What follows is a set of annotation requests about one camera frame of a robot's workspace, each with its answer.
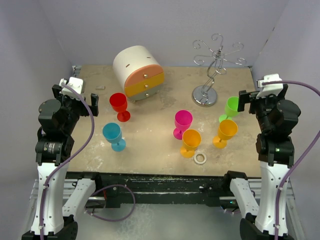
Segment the red plastic wine glass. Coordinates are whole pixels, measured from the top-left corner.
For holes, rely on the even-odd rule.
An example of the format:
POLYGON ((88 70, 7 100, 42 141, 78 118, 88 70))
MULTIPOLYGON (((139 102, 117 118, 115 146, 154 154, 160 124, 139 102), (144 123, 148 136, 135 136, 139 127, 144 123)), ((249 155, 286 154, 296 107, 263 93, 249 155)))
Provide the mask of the red plastic wine glass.
POLYGON ((117 112, 117 119, 120 122, 127 122, 131 118, 131 114, 127 111, 127 97, 123 93, 117 92, 111 95, 109 103, 113 110, 117 112))

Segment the blue plastic wine glass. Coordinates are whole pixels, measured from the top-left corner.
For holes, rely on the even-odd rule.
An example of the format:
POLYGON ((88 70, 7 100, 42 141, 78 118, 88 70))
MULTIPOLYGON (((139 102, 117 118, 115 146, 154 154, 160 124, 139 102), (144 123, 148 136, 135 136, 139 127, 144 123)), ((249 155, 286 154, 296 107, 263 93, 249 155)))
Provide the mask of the blue plastic wine glass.
POLYGON ((117 123, 107 123, 102 129, 102 134, 111 144, 113 151, 121 152, 125 149, 126 141, 123 139, 121 127, 117 123))

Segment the chrome wine glass rack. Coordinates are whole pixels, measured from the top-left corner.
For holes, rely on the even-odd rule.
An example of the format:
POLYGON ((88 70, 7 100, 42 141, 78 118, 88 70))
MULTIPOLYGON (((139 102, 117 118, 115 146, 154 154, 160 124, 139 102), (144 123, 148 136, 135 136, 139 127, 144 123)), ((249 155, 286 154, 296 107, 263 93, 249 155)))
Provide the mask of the chrome wine glass rack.
POLYGON ((208 77, 208 80, 204 84, 195 87, 191 94, 192 100, 201 107, 211 107, 217 102, 218 94, 213 88, 213 85, 217 75, 225 75, 227 73, 224 63, 231 63, 237 66, 243 66, 247 63, 247 61, 242 57, 237 58, 235 62, 226 59, 226 56, 241 51, 244 48, 243 43, 233 43, 232 47, 234 50, 229 53, 224 53, 224 37, 220 33, 214 33, 211 35, 211 40, 220 40, 218 49, 211 49, 203 40, 200 39, 194 40, 192 43, 194 49, 199 50, 202 46, 204 46, 210 52, 210 55, 196 55, 193 57, 193 62, 197 66, 203 66, 205 64, 205 59, 211 58, 210 64, 206 70, 206 76, 208 77))

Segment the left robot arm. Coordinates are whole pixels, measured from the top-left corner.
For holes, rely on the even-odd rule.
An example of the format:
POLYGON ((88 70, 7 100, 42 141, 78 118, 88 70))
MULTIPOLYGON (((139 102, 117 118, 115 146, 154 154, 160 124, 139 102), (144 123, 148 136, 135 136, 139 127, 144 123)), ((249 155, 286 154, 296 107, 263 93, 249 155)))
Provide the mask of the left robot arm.
POLYGON ((103 184, 97 175, 81 177, 75 190, 63 202, 65 178, 70 161, 80 153, 71 153, 72 132, 81 116, 91 119, 98 116, 97 94, 90 95, 91 105, 70 83, 53 85, 53 99, 44 101, 38 108, 40 128, 35 146, 38 171, 36 210, 30 230, 23 240, 74 240, 78 233, 77 220, 84 211, 89 196, 98 196, 103 184))

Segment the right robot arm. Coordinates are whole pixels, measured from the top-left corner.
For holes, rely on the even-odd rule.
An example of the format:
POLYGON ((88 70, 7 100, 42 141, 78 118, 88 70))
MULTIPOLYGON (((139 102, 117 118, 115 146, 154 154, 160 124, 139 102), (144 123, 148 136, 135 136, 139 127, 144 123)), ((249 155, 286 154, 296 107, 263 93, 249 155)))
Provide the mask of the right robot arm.
POLYGON ((222 190, 235 196, 242 219, 239 232, 243 240, 290 240, 286 221, 289 171, 293 169, 295 148, 290 137, 298 124, 300 108, 285 99, 286 90, 278 95, 258 97, 258 92, 239 92, 238 112, 249 104, 261 132, 256 151, 260 162, 260 200, 256 201, 243 172, 228 171, 222 190))

